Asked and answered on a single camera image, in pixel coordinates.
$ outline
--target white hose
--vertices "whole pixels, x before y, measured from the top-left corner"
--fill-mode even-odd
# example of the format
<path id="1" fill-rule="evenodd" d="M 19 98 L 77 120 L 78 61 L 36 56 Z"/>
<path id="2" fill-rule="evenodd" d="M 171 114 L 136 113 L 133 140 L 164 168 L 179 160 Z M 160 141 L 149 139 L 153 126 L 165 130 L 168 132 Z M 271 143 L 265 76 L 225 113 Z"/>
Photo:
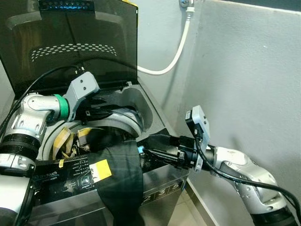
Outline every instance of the white hose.
<path id="1" fill-rule="evenodd" d="M 172 62 L 170 63 L 170 65 L 167 68 L 165 68 L 165 69 L 163 69 L 161 71 L 152 71 L 152 70 L 149 70 L 149 69 L 137 66 L 137 70 L 138 71 L 146 73 L 146 74 L 151 74 L 151 75 L 162 75 L 162 74 L 165 74 L 165 73 L 169 72 L 175 66 L 175 64 L 179 60 L 179 57 L 180 57 L 180 55 L 182 53 L 184 44 L 186 42 L 186 38 L 187 38 L 189 26 L 190 26 L 190 21 L 191 21 L 191 16 L 192 16 L 192 13 L 194 12 L 194 7 L 188 7 L 188 9 L 187 9 L 186 12 L 187 12 L 187 18 L 186 18 L 186 23 L 185 23 L 185 26 L 184 26 L 184 31 L 183 31 L 182 39 L 181 39 L 178 51 L 175 54 L 174 59 L 172 60 Z"/>

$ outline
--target black garment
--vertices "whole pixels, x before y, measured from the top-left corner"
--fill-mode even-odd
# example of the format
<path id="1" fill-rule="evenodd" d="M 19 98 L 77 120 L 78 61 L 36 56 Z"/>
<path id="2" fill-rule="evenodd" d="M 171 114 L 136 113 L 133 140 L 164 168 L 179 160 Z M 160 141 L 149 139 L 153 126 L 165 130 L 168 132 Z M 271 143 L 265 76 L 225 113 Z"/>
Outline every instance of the black garment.
<path id="1" fill-rule="evenodd" d="M 15 221 L 16 217 L 17 217 L 16 212 L 6 209 L 6 208 L 3 208 L 3 207 L 0 208 L 1 225 L 3 225 L 3 226 L 14 225 L 14 221 Z"/>
<path id="2" fill-rule="evenodd" d="M 96 183 L 117 226 L 143 226 L 138 208 L 143 200 L 143 173 L 136 140 L 118 129 L 92 129 L 87 138 L 89 164 L 106 159 L 112 176 Z"/>

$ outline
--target gray wall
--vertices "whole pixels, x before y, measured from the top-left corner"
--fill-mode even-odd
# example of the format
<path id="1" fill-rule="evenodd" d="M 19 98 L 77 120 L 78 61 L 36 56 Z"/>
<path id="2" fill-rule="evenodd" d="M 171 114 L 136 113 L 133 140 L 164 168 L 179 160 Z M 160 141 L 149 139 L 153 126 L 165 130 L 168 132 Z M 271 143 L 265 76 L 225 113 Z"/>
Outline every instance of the gray wall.
<path id="1" fill-rule="evenodd" d="M 301 196 L 301 13 L 205 1 L 176 131 L 200 104 L 213 145 L 238 149 Z M 190 180 L 221 226 L 252 226 L 223 179 Z"/>
<path id="2" fill-rule="evenodd" d="M 14 98 L 15 93 L 0 61 L 0 123 L 2 123 L 8 114 Z"/>
<path id="3" fill-rule="evenodd" d="M 179 6 L 178 0 L 132 0 L 132 2 L 139 7 L 138 65 L 155 71 L 162 70 L 170 64 L 178 49 L 186 19 L 185 9 Z M 195 5 L 195 19 L 191 22 L 187 42 L 177 66 L 161 76 L 138 73 L 173 127 L 176 125 L 188 75 L 200 6 L 201 1 L 198 1 Z"/>

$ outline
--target black cable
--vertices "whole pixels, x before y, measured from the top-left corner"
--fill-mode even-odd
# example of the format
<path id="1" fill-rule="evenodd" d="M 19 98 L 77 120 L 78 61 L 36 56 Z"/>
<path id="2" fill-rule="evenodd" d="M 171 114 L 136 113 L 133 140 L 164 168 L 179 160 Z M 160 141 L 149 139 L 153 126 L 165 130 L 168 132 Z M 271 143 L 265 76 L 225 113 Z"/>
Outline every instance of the black cable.
<path id="1" fill-rule="evenodd" d="M 116 58 L 101 57 L 101 56 L 96 56 L 96 57 L 90 57 L 90 58 L 87 58 L 87 59 L 82 59 L 82 60 L 79 60 L 78 62 L 76 62 L 75 64 L 77 65 L 79 63 L 87 62 L 87 61 L 90 61 L 90 60 L 107 60 L 107 61 L 118 63 L 120 65 L 124 65 L 124 66 L 126 66 L 128 68 L 137 70 L 137 66 L 136 65 L 129 64 L 129 63 L 125 62 L 125 61 L 118 60 Z"/>
<path id="2" fill-rule="evenodd" d="M 167 159 L 164 159 L 158 155 L 156 155 L 155 153 L 151 152 L 150 150 L 148 149 L 144 149 L 143 150 L 144 153 L 150 157 L 153 157 L 154 160 L 158 161 L 158 162 L 161 162 L 161 163 L 165 163 L 165 164 L 169 164 L 169 165 L 172 165 L 172 166 L 176 166 L 176 164 L 174 164 L 173 161 L 171 160 L 167 160 Z"/>
<path id="3" fill-rule="evenodd" d="M 77 67 L 76 65 L 67 65 L 67 66 L 60 66 L 60 67 L 56 67 L 54 69 L 51 69 L 45 73 L 43 73 L 40 77 L 38 77 L 29 87 L 28 89 L 22 94 L 22 96 L 13 104 L 12 108 L 10 109 L 8 115 L 6 116 L 6 118 L 3 120 L 2 124 L 0 125 L 0 137 L 3 135 L 3 133 L 6 130 L 6 127 L 8 125 L 8 122 L 11 118 L 11 116 L 14 114 L 14 112 L 17 110 L 17 108 L 20 106 L 20 103 L 22 102 L 23 98 L 28 94 L 28 92 L 32 89 L 32 87 L 41 79 L 43 79 L 44 77 L 50 75 L 51 73 L 64 69 L 64 68 L 75 68 L 76 70 L 80 69 L 79 67 Z"/>
<path id="4" fill-rule="evenodd" d="M 217 175 L 228 179 L 228 180 L 232 180 L 234 182 L 237 183 L 241 183 L 241 184 L 245 184 L 245 185 L 250 185 L 250 186 L 255 186 L 255 187 L 262 187 L 262 188 L 266 188 L 266 189 L 270 189 L 270 190 L 274 190 L 277 192 L 282 193 L 283 195 L 286 195 L 287 197 L 289 197 L 294 205 L 295 205 L 295 209 L 296 209 L 296 214 L 297 214 L 297 218 L 299 220 L 299 222 L 301 223 L 301 208 L 300 208 L 300 203 L 298 201 L 298 199 L 296 198 L 296 196 L 294 196 L 292 193 L 290 193 L 289 191 L 285 190 L 284 188 L 278 187 L 278 186 L 274 186 L 274 185 L 269 185 L 269 184 L 265 184 L 265 183 L 260 183 L 260 182 L 255 182 L 255 181 L 250 181 L 250 180 L 246 180 L 246 179 L 242 179 L 242 178 L 237 178 L 235 176 L 232 176 L 230 174 L 227 174 L 223 171 L 221 171 L 220 169 L 216 168 L 205 156 L 205 154 L 203 153 L 203 151 L 200 148 L 200 139 L 198 137 L 195 137 L 195 141 L 196 141 L 196 148 L 197 148 L 197 152 L 198 154 L 201 156 L 202 160 L 205 162 L 205 164 L 208 165 L 208 167 L 215 172 Z"/>

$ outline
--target washing machine lid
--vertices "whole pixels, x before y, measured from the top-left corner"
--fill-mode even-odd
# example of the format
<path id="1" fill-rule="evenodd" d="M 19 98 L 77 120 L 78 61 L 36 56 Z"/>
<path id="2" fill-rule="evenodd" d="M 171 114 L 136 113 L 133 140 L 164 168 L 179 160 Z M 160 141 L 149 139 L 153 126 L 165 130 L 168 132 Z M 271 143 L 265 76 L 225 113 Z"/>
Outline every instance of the washing machine lid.
<path id="1" fill-rule="evenodd" d="M 101 88 L 136 84 L 137 17 L 121 0 L 1 0 L 0 57 L 16 97 L 62 65 L 84 66 Z M 55 72 L 32 91 L 64 93 L 74 77 L 74 69 Z"/>

